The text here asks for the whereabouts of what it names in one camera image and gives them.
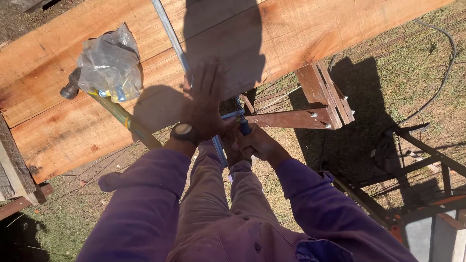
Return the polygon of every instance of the purple shirt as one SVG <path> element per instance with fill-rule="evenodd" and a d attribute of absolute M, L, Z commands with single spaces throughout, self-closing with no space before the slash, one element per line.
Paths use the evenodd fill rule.
<path fill-rule="evenodd" d="M 173 248 L 179 199 L 190 162 L 179 152 L 154 149 L 122 174 L 110 173 L 99 180 L 102 190 L 116 191 L 76 261 L 165 261 Z M 276 174 L 285 198 L 291 202 L 296 222 L 311 238 L 332 241 L 351 252 L 356 261 L 416 261 L 387 230 L 334 188 L 330 184 L 331 176 L 322 177 L 296 159 L 283 161 Z M 217 221 L 211 230 L 222 230 L 233 236 L 244 234 L 235 236 L 239 239 L 250 237 L 245 231 L 232 228 L 228 219 Z M 315 247 L 322 242 L 326 241 L 305 245 Z M 241 249 L 241 245 L 223 248 L 235 250 Z M 319 244 L 319 249 L 325 257 L 326 252 L 333 252 L 334 246 L 327 241 Z"/>

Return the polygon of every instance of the leg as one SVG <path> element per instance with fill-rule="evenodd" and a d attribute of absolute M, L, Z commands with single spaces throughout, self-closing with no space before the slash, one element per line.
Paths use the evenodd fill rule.
<path fill-rule="evenodd" d="M 231 198 L 232 213 L 257 217 L 272 224 L 278 224 L 263 191 L 262 184 L 251 171 L 251 163 L 242 160 L 230 169 L 233 177 Z"/>
<path fill-rule="evenodd" d="M 211 140 L 199 145 L 188 190 L 181 201 L 175 244 L 231 214 L 225 196 L 223 168 Z"/>

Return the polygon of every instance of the dry grass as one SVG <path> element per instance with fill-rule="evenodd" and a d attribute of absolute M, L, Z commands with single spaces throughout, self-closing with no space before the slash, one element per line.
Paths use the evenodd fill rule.
<path fill-rule="evenodd" d="M 455 15 L 457 17 L 447 22 L 442 22 Z M 440 97 L 425 111 L 416 116 L 406 125 L 431 122 L 431 128 L 422 135 L 422 140 L 434 147 L 447 145 L 440 151 L 453 159 L 465 163 L 466 147 L 466 0 L 456 1 L 439 10 L 430 12 L 420 18 L 428 23 L 439 23 L 446 28 L 454 37 L 458 46 L 458 57 L 450 75 L 450 80 L 445 85 Z M 340 131 L 303 131 L 294 129 L 273 129 L 266 131 L 279 141 L 293 157 L 311 167 L 318 167 L 322 150 L 322 140 L 325 135 L 328 143 L 325 147 L 324 158 L 333 161 L 343 169 L 358 170 L 354 165 L 361 162 L 355 161 L 351 156 L 344 154 L 342 148 L 349 150 L 359 158 L 369 158 L 368 151 L 377 141 L 380 131 L 386 128 L 392 118 L 398 122 L 422 106 L 437 91 L 440 85 L 446 65 L 451 57 L 451 45 L 447 38 L 433 29 L 424 30 L 425 27 L 408 22 L 397 28 L 388 30 L 374 38 L 366 40 L 338 54 L 335 65 L 336 78 L 344 79 L 344 70 L 338 71 L 343 63 L 342 59 L 347 57 L 353 65 L 364 65 L 364 61 L 373 59 L 375 79 L 363 78 L 361 86 L 349 83 L 348 86 L 339 85 L 347 94 L 350 106 L 359 108 L 356 111 L 356 121 L 343 127 Z M 274 83 L 258 87 L 255 99 L 275 94 L 284 94 L 297 84 L 294 74 L 288 74 Z M 378 88 L 378 97 L 371 97 L 370 88 Z M 289 110 L 295 108 L 296 97 L 302 96 L 297 90 L 292 95 L 277 103 L 270 110 Z M 267 105 L 266 102 L 256 104 L 256 109 Z M 158 133 L 162 142 L 168 138 L 168 130 Z M 368 141 L 366 148 L 351 150 L 355 137 Z M 402 144 L 403 151 L 411 149 L 406 143 Z M 94 224 L 98 220 L 106 203 L 111 197 L 110 193 L 101 192 L 97 185 L 97 178 L 103 173 L 116 170 L 124 170 L 140 155 L 146 151 L 140 145 L 132 145 L 122 151 L 92 163 L 70 171 L 60 177 L 52 179 L 55 193 L 49 197 L 48 203 L 37 208 L 26 208 L 23 210 L 31 218 L 41 221 L 47 225 L 46 230 L 40 230 L 37 234 L 42 247 L 50 253 L 51 261 L 70 261 L 79 252 L 83 242 L 89 235 Z M 289 201 L 283 198 L 280 183 L 271 167 L 263 161 L 256 160 L 253 171 L 261 180 L 264 192 L 272 209 L 281 224 L 292 230 L 300 231 L 293 220 Z M 359 171 L 362 177 L 367 176 Z M 414 184 L 426 184 L 426 181 L 435 179 L 433 188 L 442 188 L 442 183 L 432 176 L 432 172 L 423 169 L 409 175 L 410 182 Z M 85 187 L 79 187 L 79 180 L 89 181 Z M 224 173 L 225 189 L 227 198 L 231 184 L 227 181 Z M 464 179 L 454 176 L 454 186 L 464 185 Z M 379 191 L 378 186 L 366 188 L 370 194 Z M 437 195 L 425 195 L 426 200 L 434 199 Z M 400 208 L 405 205 L 403 196 L 399 190 L 390 192 L 376 198 L 379 203 L 388 208 Z"/>

